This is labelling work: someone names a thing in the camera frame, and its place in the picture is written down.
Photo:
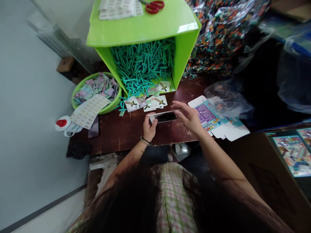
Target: bracelet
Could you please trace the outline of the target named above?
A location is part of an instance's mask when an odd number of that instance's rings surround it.
[[[146,144],[147,146],[152,146],[152,143],[147,141],[146,139],[144,139],[143,136],[140,136],[141,141],[143,141],[144,144]]]
[[[138,146],[138,148],[140,149],[140,147],[139,147],[138,143],[137,143],[137,146]],[[144,151],[143,151],[142,149],[140,149],[140,151],[141,151],[142,153],[144,153]]]

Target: woman's right hand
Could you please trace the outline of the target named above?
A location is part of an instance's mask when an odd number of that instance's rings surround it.
[[[192,133],[194,133],[196,137],[206,132],[206,130],[201,125],[199,113],[195,108],[191,108],[187,104],[179,101],[173,101],[172,103],[172,109],[183,110],[185,114],[183,114],[181,111],[175,111],[175,115],[177,118],[181,119],[185,127]]]

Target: red lid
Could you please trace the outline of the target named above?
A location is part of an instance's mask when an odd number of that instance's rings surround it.
[[[56,121],[56,124],[59,126],[59,127],[64,127],[66,124],[67,124],[67,120],[63,119],[63,120],[58,120]]]

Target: white container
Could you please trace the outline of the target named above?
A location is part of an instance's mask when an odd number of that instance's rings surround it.
[[[80,132],[83,128],[76,123],[73,123],[69,116],[62,116],[56,121],[55,129],[57,131],[64,131],[65,137],[72,137],[75,133]]]

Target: green plastic bowl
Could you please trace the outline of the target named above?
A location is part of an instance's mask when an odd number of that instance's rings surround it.
[[[104,72],[104,74],[108,75],[110,77],[113,77],[112,73]],[[72,93],[72,97],[75,96],[76,92],[80,91],[80,89],[83,87],[83,84],[85,83],[85,81],[96,78],[98,76],[99,76],[99,73],[95,73],[95,74],[92,74],[92,75],[86,77],[85,79],[83,79],[77,85],[77,87],[74,89],[74,92]],[[115,97],[115,99],[110,104],[108,104],[106,107],[104,107],[102,110],[100,110],[98,115],[102,115],[102,114],[105,114],[105,113],[108,113],[108,112],[111,112],[112,110],[114,110],[116,108],[116,106],[118,106],[120,101],[121,101],[121,99],[119,98],[121,96],[121,94],[122,94],[122,88],[119,86],[119,92],[118,92],[117,96]],[[76,109],[79,106],[79,105],[76,105],[76,102],[73,98],[71,98],[71,104],[74,107],[74,109]]]

